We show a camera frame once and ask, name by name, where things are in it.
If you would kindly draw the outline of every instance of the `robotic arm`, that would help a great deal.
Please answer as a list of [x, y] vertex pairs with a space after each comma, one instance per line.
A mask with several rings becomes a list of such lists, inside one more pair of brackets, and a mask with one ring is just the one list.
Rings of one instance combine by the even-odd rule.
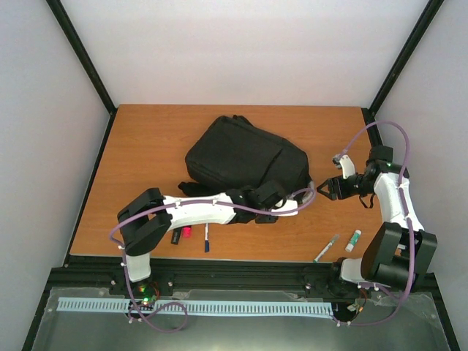
[[156, 216], [143, 216], [121, 228], [130, 281], [138, 282], [151, 275], [150, 252], [167, 231], [195, 224], [247, 223], [255, 219], [257, 215], [242, 206], [258, 210], [273, 208], [270, 212], [278, 216], [298, 213], [297, 201], [286, 199], [280, 185], [273, 181], [258, 189], [233, 189], [207, 197], [171, 197], [161, 195], [158, 188], [146, 190], [117, 216], [122, 223], [135, 214], [160, 207], [154, 213]]
[[[400, 165], [393, 163], [393, 149], [387, 146], [375, 146], [371, 149], [366, 169], [363, 174], [355, 172], [351, 159], [333, 158], [333, 163], [343, 174], [329, 178], [317, 191], [331, 200], [343, 200], [359, 196], [366, 208], [372, 208], [373, 198], [377, 195], [380, 202], [383, 224], [370, 243], [363, 257], [357, 260], [346, 259], [341, 264], [340, 277], [343, 280], [360, 284], [378, 282], [383, 285], [404, 289], [408, 280], [409, 268], [409, 231], [403, 204], [399, 196], [399, 187], [403, 189], [415, 233], [415, 275], [412, 290], [416, 290], [423, 281], [429, 263], [437, 247], [435, 235], [424, 231], [416, 217], [409, 193], [409, 174], [404, 176], [399, 186]], [[367, 205], [364, 198], [370, 195]]]

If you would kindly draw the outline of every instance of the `pen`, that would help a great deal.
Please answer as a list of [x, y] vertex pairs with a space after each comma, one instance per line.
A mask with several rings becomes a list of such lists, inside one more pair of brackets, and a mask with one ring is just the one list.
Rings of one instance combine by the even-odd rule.
[[210, 242], [208, 241], [208, 223], [205, 224], [205, 252], [210, 252]]
[[315, 258], [314, 263], [319, 262], [319, 259], [322, 258], [322, 256], [332, 247], [332, 245], [337, 241], [339, 238], [339, 234], [335, 234], [334, 237], [330, 240], [330, 242], [325, 246], [325, 248], [318, 254], [318, 256]]

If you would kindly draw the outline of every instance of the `transparent plastic sheet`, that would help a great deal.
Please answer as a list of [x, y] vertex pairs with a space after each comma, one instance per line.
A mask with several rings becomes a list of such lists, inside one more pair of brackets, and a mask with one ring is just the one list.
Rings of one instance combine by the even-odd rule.
[[[398, 315], [375, 327], [336, 327], [310, 317], [196, 317], [174, 334], [128, 323], [124, 314], [57, 312], [59, 297], [117, 298], [106, 289], [54, 289], [33, 350], [449, 350], [430, 295], [415, 294]], [[176, 300], [320, 302], [285, 292], [192, 290], [174, 292]], [[356, 322], [386, 317], [395, 303], [372, 294]], [[156, 316], [162, 328], [177, 327], [183, 317]]]

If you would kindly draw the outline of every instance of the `black bag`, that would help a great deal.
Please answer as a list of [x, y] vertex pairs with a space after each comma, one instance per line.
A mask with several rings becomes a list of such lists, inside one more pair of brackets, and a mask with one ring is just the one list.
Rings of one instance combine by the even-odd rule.
[[252, 126], [243, 116], [218, 117], [189, 150], [185, 163], [190, 177], [199, 183], [179, 185], [188, 196], [256, 189], [268, 181], [276, 181], [289, 195], [311, 181], [304, 151]]

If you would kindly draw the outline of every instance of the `white slotted strip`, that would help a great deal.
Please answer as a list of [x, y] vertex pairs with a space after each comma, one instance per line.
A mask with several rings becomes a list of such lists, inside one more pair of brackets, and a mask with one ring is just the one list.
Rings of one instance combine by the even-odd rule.
[[[154, 309], [173, 300], [159, 300]], [[190, 315], [218, 317], [319, 317], [330, 318], [333, 315], [330, 303], [320, 302], [261, 302], [261, 301], [181, 301]], [[63, 312], [104, 312], [127, 313], [129, 299], [116, 298], [59, 298], [57, 311]], [[183, 314], [176, 306], [169, 306], [161, 314]]]

